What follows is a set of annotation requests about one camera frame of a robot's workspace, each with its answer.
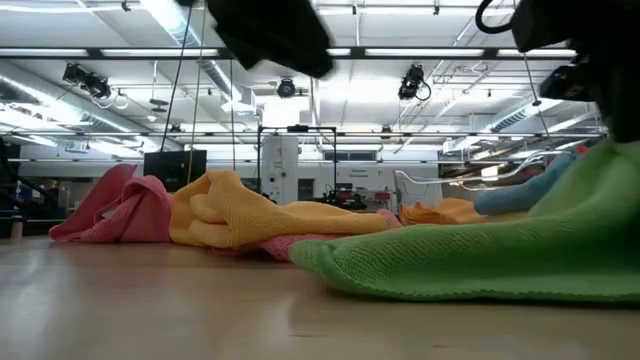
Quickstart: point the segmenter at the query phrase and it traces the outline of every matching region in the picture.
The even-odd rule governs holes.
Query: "duct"
[[[187,19],[180,6],[174,0],[140,0],[156,21],[162,26],[171,38],[182,47],[200,47],[202,40],[192,26],[187,27]],[[242,93],[231,84],[227,75],[214,60],[198,60],[198,65],[207,74],[209,79],[218,87],[222,96],[227,100],[240,101]]]
[[[38,103],[49,103],[49,106],[51,106],[50,104],[56,104],[57,112],[88,120],[87,125],[93,124],[92,128],[100,129],[100,131],[106,129],[115,129],[116,132],[149,131],[149,129],[133,121],[127,120],[111,111],[101,109],[91,101],[85,100],[72,92],[65,94],[66,90],[63,90],[58,85],[39,78],[9,62],[0,63],[0,82],[5,86],[11,87],[15,94],[23,94],[20,95],[21,98],[35,100]],[[160,144],[159,139],[145,138],[144,141],[148,141],[149,144]],[[175,141],[169,140],[168,143],[169,148],[172,150],[182,150],[183,148],[182,145]]]
[[[539,99],[539,100],[540,100],[540,105],[534,106],[533,103],[536,101],[535,97],[533,95],[526,97],[517,105],[498,113],[496,117],[487,126],[482,128],[479,132],[480,133],[498,133],[508,128],[509,126],[517,124],[533,116],[537,116],[538,112],[547,111],[552,107],[562,103],[561,100],[552,100],[552,99]],[[452,151],[464,150],[484,138],[486,138],[486,136],[467,136],[460,139],[447,140],[442,145],[443,151],[452,152]]]

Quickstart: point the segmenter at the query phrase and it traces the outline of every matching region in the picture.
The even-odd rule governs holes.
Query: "cloth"
[[[640,142],[602,143],[527,217],[301,241],[294,263],[330,286],[410,300],[640,303]]]
[[[473,209],[473,203],[462,199],[444,199],[435,208],[422,205],[400,206],[400,221],[405,226],[421,224],[477,224],[484,219]]]
[[[480,194],[474,201],[474,208],[482,215],[529,211],[551,189],[575,159],[575,154],[559,154],[544,173],[532,177],[527,182]]]
[[[176,193],[169,232],[180,244],[237,249],[279,235],[356,235],[387,228],[378,214],[306,201],[276,205],[245,188],[235,172],[221,170],[207,172]]]
[[[402,224],[395,215],[389,210],[378,210],[377,214],[384,216],[387,220],[389,229],[401,228]],[[213,252],[223,256],[245,256],[256,250],[265,250],[274,259],[278,261],[291,261],[289,257],[289,249],[291,245],[302,240],[335,240],[349,235],[324,235],[324,234],[293,234],[293,235],[279,235],[268,239],[262,243],[254,243],[241,246],[238,249],[219,249],[213,248]]]
[[[169,242],[171,195],[153,176],[134,178],[136,168],[120,164],[109,169],[49,236],[56,241]]]

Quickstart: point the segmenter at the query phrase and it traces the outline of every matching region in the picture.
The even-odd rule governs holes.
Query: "ceiling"
[[[336,46],[514,47],[509,33],[486,35],[478,31],[472,19],[474,8],[479,2],[480,0],[440,0],[441,14],[434,16],[429,13],[430,7],[434,5],[431,0],[359,0],[359,9],[373,10],[361,11],[359,15],[354,16],[350,13],[352,1],[312,1]],[[131,12],[33,12],[117,8],[120,3],[121,1],[108,0],[0,0],[0,44],[5,47],[176,47],[176,42],[138,1],[128,1],[133,8]],[[21,9],[7,11],[11,6]],[[393,11],[379,11],[384,6],[392,6]],[[498,10],[505,10],[512,8],[513,4],[511,0],[496,0],[492,6]],[[212,30],[213,20],[208,13],[203,12],[202,4],[193,10],[193,29],[200,33],[204,26],[204,44],[223,47],[224,44]],[[509,16],[487,17],[486,22],[499,24]],[[68,87],[62,80],[62,75],[66,63],[71,61],[5,61],[60,88]],[[153,94],[152,61],[73,62],[107,77],[114,94],[119,90],[128,99],[129,104],[125,109],[112,106],[107,111],[141,128],[164,130],[166,114],[160,114],[155,122],[148,119],[153,107],[149,99],[171,99],[179,61],[158,61],[157,84]],[[305,96],[296,100],[302,108],[301,123],[312,124],[311,112],[308,111],[307,94],[311,86],[309,77],[269,62],[262,63],[251,71],[244,70],[237,62],[231,60],[220,60],[217,63],[234,86],[254,90],[259,106],[275,99],[274,84],[282,77],[293,78],[296,87],[305,91]],[[318,104],[317,124],[337,126],[346,131],[380,131],[383,125],[393,125],[395,131],[403,132],[481,131],[484,126],[495,120],[499,113],[522,103],[523,99],[531,95],[532,84],[537,88],[554,68],[564,63],[532,60],[528,63],[530,72],[527,72],[524,61],[444,61],[440,64],[438,60],[337,60],[335,70],[317,82],[317,91],[314,93]],[[421,64],[426,74],[434,70],[432,76],[427,79],[433,90],[433,95],[427,102],[403,103],[398,99],[400,79],[411,64]],[[200,88],[197,87],[198,74]],[[172,106],[171,124],[190,129],[195,118],[197,130],[227,131],[232,116],[221,109],[225,102],[221,93],[204,73],[199,72],[195,61],[183,61],[176,82],[177,91]],[[462,95],[462,90],[467,90],[467,93]],[[86,100],[90,99],[79,89],[70,90],[70,94],[69,96],[75,94]],[[565,102],[545,110],[543,114],[546,125],[553,126],[589,110],[593,109],[587,109],[585,104]],[[236,131],[255,130],[257,120],[258,116],[255,115],[233,115],[233,121],[241,123],[236,127]],[[566,130],[592,132],[596,126],[589,120],[590,118],[573,124]],[[532,117],[505,131],[512,130],[539,133],[544,131],[544,127],[538,117]],[[255,141],[255,136],[241,137],[240,140],[251,143]],[[445,140],[418,138],[412,145],[442,144]],[[197,138],[196,141],[228,143],[231,138]],[[341,143],[362,141],[370,143],[372,139],[349,138],[341,140]]]

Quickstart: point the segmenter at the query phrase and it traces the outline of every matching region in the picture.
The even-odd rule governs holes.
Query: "pink cloth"
[[[402,223],[389,210],[378,210],[377,214],[386,218],[389,229],[401,228]],[[263,249],[274,259],[279,261],[291,261],[289,258],[289,249],[291,245],[302,240],[335,240],[352,235],[326,235],[326,234],[295,234],[281,235],[273,237],[267,241],[242,246],[239,249],[218,249],[214,248],[213,252],[224,256],[243,256],[257,249]]]
[[[137,165],[109,169],[80,207],[49,230],[56,241],[170,242],[172,196],[153,176],[134,178]]]

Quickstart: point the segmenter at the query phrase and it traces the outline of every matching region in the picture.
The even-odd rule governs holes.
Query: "black equipment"
[[[82,90],[96,99],[104,100],[111,96],[111,87],[109,87],[107,78],[98,77],[77,64],[67,64],[62,80],[71,85],[80,86]]]
[[[153,175],[162,181],[168,192],[176,192],[187,185],[189,179],[189,151],[144,154],[144,175]],[[191,180],[207,171],[207,152],[193,151]]]
[[[191,6],[196,0],[177,0]],[[333,69],[331,41],[306,0],[211,0],[216,32],[245,68],[271,60],[313,77]]]
[[[423,85],[429,89],[429,96],[426,98],[419,98],[418,91]],[[400,90],[398,90],[398,97],[400,100],[411,100],[413,98],[417,98],[421,101],[428,100],[429,97],[431,97],[431,88],[424,81],[424,70],[422,70],[422,65],[411,65],[411,68],[407,71],[407,75],[402,79]]]
[[[296,87],[295,85],[293,85],[293,79],[291,78],[282,79],[282,81],[280,82],[280,85],[278,85],[278,90],[276,92],[278,93],[278,96],[282,99],[288,99],[290,97],[295,96]]]
[[[508,30],[518,50],[527,52],[567,41],[577,56],[556,69],[541,85],[540,96],[595,101],[609,134],[616,142],[640,140],[635,120],[639,91],[632,60],[640,16],[637,0],[522,0],[511,20],[486,26],[482,13],[492,0],[483,0],[476,13],[478,29],[488,34]]]

